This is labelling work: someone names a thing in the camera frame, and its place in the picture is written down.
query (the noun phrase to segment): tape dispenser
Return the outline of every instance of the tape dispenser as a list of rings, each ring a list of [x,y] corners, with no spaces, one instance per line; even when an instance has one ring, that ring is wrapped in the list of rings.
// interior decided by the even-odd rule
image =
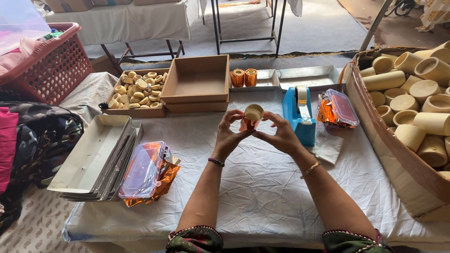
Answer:
[[[283,118],[289,121],[301,144],[314,146],[316,120],[312,117],[309,89],[304,85],[289,87],[282,108]]]

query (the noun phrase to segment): wrapped candle holder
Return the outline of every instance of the wrapped candle holder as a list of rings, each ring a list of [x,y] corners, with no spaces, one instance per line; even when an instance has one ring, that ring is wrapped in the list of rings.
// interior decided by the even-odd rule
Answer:
[[[245,71],[245,86],[253,87],[256,86],[256,76],[258,71],[253,68],[249,68]]]
[[[231,73],[231,81],[232,81],[234,87],[239,88],[239,87],[244,86],[245,72],[239,68],[235,69]]]
[[[242,132],[247,129],[256,129],[263,116],[264,109],[261,106],[257,104],[247,106],[241,120],[241,127],[239,128],[239,131]]]

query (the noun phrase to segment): plastic storage box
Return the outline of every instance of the plastic storage box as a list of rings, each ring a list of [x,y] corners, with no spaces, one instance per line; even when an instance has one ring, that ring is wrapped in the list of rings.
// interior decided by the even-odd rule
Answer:
[[[0,55],[19,47],[22,38],[39,39],[51,32],[30,0],[2,1],[0,8]]]
[[[120,198],[150,198],[153,195],[165,149],[163,141],[136,146],[118,194]]]
[[[64,31],[39,45],[15,68],[0,76],[0,101],[58,105],[85,77],[92,65],[78,38],[77,23],[49,23]]]

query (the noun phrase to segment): fabric pile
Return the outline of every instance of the fabric pile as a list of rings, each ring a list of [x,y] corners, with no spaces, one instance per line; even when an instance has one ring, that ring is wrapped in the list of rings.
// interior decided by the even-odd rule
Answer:
[[[69,110],[31,102],[0,102],[0,126],[1,235],[19,219],[24,191],[48,186],[84,129]]]

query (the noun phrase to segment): camouflage fabric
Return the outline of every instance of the camouflage fabric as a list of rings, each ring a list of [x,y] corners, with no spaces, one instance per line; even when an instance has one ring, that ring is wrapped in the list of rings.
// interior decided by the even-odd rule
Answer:
[[[22,194],[33,183],[46,188],[84,132],[81,118],[58,106],[33,102],[0,102],[19,114],[16,154],[10,182],[0,194],[0,235],[19,219]]]
[[[385,242],[377,230],[377,239],[356,235],[350,232],[336,230],[323,235],[327,253],[390,253],[394,252]],[[213,228],[197,226],[194,228],[172,232],[166,253],[294,253],[321,252],[321,250],[300,250],[298,248],[252,247],[223,249],[223,239]]]

